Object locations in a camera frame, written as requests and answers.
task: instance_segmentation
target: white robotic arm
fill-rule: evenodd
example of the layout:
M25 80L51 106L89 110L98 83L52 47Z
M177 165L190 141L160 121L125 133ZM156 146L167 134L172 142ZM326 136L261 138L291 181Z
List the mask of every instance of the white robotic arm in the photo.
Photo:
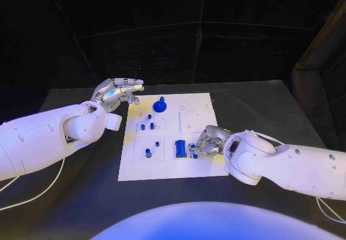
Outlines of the white robotic arm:
M222 154L225 170L245 184L257 185L265 177L287 190L346 200L346 153L290 144L274 147L264 139L274 138L258 135L252 131L232 134L208 125L189 151Z
M121 101L140 104L133 91L143 80L108 78L89 101L6 122L0 126L0 181L29 174L95 142L105 128L117 131L121 116L110 113Z

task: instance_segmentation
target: black tabletop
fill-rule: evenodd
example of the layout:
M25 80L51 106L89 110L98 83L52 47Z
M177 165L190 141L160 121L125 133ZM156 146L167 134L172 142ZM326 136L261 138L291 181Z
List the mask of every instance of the black tabletop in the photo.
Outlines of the black tabletop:
M42 111L79 104L92 88L53 89ZM146 86L138 95L209 93L218 125L232 132L255 130L287 144L324 147L322 139L280 80L189 85ZM30 239L88 239L117 222L153 208L186 202L228 202L278 212L346 237L345 226L320 213L316 199L281 189L262 178L257 186L232 176L118 182L128 105L118 132L105 130L101 139L65 160L61 177L33 202L0 212L0 236ZM2 192L2 206L35 197L51 184L62 162L19 178Z

